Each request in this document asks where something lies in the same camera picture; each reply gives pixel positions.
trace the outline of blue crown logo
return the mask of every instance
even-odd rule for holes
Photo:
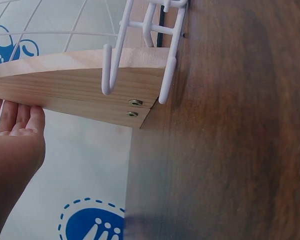
[[[101,200],[75,200],[64,206],[58,231],[60,240],[123,240],[124,212]]]
[[[18,43],[18,46],[16,47],[17,44],[14,44],[11,35],[7,33],[9,33],[8,29],[0,25],[0,34],[3,34],[0,35],[0,64],[8,62],[11,58],[12,58],[11,60],[20,59],[21,53],[29,57],[39,56],[39,48],[34,41],[30,39],[23,39]],[[30,52],[29,51],[30,48],[32,48],[35,53]]]

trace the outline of brass screw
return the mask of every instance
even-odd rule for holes
[[[135,118],[135,117],[138,117],[139,114],[137,112],[134,112],[134,111],[127,111],[126,115],[130,118]]]
[[[138,106],[141,106],[142,104],[143,104],[143,102],[140,100],[136,100],[136,99],[129,100],[129,105],[132,107],[138,107]]]

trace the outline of dark wood surface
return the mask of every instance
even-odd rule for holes
[[[300,240],[300,0],[192,0],[134,130],[126,240]]]

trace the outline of hand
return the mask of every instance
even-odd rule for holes
[[[37,156],[32,161],[39,168],[45,158],[44,128],[45,113],[41,107],[5,101],[0,117],[0,149],[12,156],[15,151],[22,151],[24,158]]]
[[[0,117],[0,232],[17,200],[45,158],[41,107],[5,101]]]

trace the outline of white metal hook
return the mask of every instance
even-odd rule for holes
[[[186,7],[188,0],[147,0],[149,2],[147,11],[144,16],[143,22],[130,21],[130,14],[132,11],[134,0],[127,0],[123,18],[120,23],[120,30],[116,42],[116,53],[114,62],[112,62],[112,47],[109,44],[103,47],[103,69],[101,88],[104,95],[109,95],[114,90],[116,85],[116,78],[118,74],[120,58],[124,47],[124,41],[128,27],[140,28],[143,32],[143,38],[147,47],[153,47],[153,39],[151,31],[172,35],[170,51],[166,63],[166,68],[163,76],[162,86],[159,95],[159,103],[166,103],[170,91],[170,86],[173,80],[174,72],[177,66],[177,50],[181,37],[182,26],[186,15]],[[170,7],[179,8],[174,28],[165,26],[158,26],[152,24],[153,17],[157,5],[163,5],[164,11],[169,11]]]
[[[129,27],[129,19],[134,0],[127,0],[121,26],[118,33],[118,39],[115,45],[115,59],[112,62],[112,46],[105,44],[103,46],[103,64],[102,64],[102,78],[101,78],[101,90],[104,95],[109,95],[115,88],[120,59],[122,50],[124,48],[127,28]]]

